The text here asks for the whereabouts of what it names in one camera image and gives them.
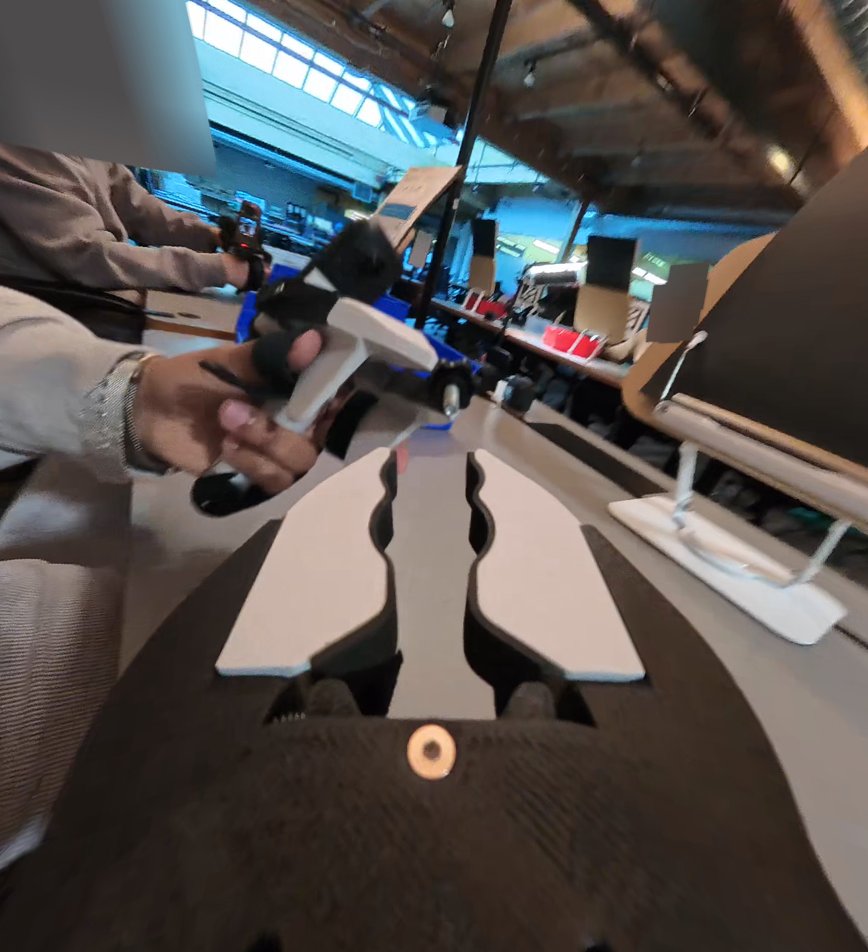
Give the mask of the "red storage bin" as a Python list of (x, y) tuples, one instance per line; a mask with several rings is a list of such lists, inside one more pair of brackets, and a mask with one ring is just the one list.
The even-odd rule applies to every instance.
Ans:
[(551, 324), (544, 328), (541, 343), (549, 350), (585, 362), (598, 357), (607, 339), (592, 330), (577, 330), (571, 326)]

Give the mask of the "cardboard sheet behind laptop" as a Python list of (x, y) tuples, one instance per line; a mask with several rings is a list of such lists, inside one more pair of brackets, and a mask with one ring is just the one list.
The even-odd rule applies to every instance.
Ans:
[[(770, 232), (740, 244), (711, 268), (705, 300), (698, 316), (699, 320), (707, 315), (776, 234), (777, 232)], [(662, 365), (669, 358), (676, 355), (680, 348), (693, 337), (694, 331), (692, 330), (679, 342), (648, 343), (646, 345), (645, 350), (642, 351), (638, 360), (628, 371), (621, 385), (624, 409), (632, 416), (634, 422), (643, 424), (654, 422), (654, 407), (657, 398), (646, 395), (643, 388), (652, 380), (654, 375), (659, 373)]]

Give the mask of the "person's left forearm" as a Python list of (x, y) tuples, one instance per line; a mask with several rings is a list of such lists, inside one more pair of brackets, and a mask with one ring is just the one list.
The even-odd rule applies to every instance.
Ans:
[(152, 354), (0, 287), (0, 471), (56, 454), (128, 482), (127, 397)]

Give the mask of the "cardboard sign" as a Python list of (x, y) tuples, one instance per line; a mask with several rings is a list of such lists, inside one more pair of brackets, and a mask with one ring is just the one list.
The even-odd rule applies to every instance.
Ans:
[(422, 214), (463, 177), (463, 172), (463, 166), (428, 166), (404, 173), (371, 216), (392, 249), (408, 241)]

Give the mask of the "workbench with red bins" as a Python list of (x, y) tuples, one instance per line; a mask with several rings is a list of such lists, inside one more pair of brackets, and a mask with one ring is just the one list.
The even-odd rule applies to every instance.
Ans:
[(508, 328), (501, 321), (485, 317), (438, 297), (432, 299), (428, 311), (437, 311), (453, 319), (464, 320), (548, 363), (569, 368), (583, 378), (595, 380), (608, 387), (620, 389), (633, 369), (633, 366), (628, 363), (615, 363), (601, 358), (580, 359), (571, 353), (558, 351), (544, 344), (541, 336), (536, 333)]

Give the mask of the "person's grey sweatshirt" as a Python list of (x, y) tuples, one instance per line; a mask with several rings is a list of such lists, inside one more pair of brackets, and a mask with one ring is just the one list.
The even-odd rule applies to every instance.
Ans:
[(131, 496), (51, 469), (0, 519), (0, 872), (43, 838), (116, 680)]

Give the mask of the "person's left hand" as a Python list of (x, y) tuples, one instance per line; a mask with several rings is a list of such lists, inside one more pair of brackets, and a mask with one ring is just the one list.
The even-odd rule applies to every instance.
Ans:
[(321, 455), (333, 411), (324, 411), (305, 433), (283, 429), (251, 406), (242, 391), (200, 365), (219, 363), (257, 384), (250, 353), (250, 343), (244, 343), (147, 361), (131, 413), (142, 448), (169, 468), (193, 476), (224, 462), (268, 494), (278, 494), (304, 476)]

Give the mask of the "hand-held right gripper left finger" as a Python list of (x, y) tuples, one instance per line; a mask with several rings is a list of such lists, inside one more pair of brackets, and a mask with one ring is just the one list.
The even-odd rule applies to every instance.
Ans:
[(226, 677), (372, 665), (397, 645), (395, 454), (376, 448), (320, 482), (280, 524), (215, 662)]

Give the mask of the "black monitor on workbench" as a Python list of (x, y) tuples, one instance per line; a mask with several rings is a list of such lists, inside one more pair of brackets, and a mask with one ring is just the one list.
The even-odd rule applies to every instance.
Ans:
[(586, 241), (585, 284), (627, 293), (637, 249), (637, 239), (589, 235)]

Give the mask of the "black stand pole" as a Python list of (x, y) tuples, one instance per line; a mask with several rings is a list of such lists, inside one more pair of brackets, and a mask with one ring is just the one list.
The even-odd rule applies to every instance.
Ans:
[(460, 206), (465, 175), (475, 147), (475, 140), (480, 131), (488, 89), (499, 58), (501, 41), (507, 27), (512, 6), (512, 1), (497, 1), (492, 11), (464, 124), (464, 135), (458, 156), (460, 171), (444, 193), (445, 204), (440, 217), (437, 237), (433, 244), (431, 263), (414, 309), (415, 326), (416, 329), (419, 330), (423, 330), (424, 328), (430, 304), (432, 303), (440, 281), (450, 232)]

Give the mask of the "white laptop stand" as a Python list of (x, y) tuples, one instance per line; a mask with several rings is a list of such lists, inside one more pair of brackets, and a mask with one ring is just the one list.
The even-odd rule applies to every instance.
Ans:
[(856, 484), (685, 409), (668, 398), (670, 389), (667, 384), (656, 409), (682, 432), (675, 488), (665, 495), (612, 503), (610, 514), (773, 634), (798, 646), (815, 645), (844, 618), (846, 610), (812, 580), (855, 516), (836, 519), (807, 565), (793, 573), (694, 512), (698, 454), (703, 451), (735, 463), (740, 470), (776, 478), (815, 496), (825, 508), (853, 506)]

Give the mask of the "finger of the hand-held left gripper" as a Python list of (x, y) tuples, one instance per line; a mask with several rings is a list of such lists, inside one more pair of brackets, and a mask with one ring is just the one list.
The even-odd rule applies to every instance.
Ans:
[(349, 297), (333, 305), (333, 332), (360, 340), (366, 352), (378, 359), (438, 359), (421, 331)]
[(332, 371), (354, 373), (368, 360), (432, 371), (438, 355), (422, 332), (388, 315), (329, 315), (325, 363)]

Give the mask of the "black knob with metal bolt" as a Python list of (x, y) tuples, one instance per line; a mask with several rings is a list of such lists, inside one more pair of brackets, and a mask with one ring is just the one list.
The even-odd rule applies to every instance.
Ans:
[(429, 377), (430, 405), (448, 421), (469, 407), (476, 394), (476, 368), (467, 359), (441, 359)]

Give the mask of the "black and orange handheld device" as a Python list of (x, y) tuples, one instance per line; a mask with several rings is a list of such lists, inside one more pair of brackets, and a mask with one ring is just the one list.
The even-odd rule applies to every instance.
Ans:
[(243, 200), (236, 219), (236, 232), (231, 253), (243, 260), (262, 255), (261, 207)]

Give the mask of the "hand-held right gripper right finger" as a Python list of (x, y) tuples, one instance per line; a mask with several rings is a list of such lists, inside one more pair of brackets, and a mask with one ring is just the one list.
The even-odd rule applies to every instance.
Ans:
[(479, 621), (572, 682), (640, 682), (646, 671), (579, 519), (485, 449), (468, 456), (472, 514), (486, 522), (473, 565)]

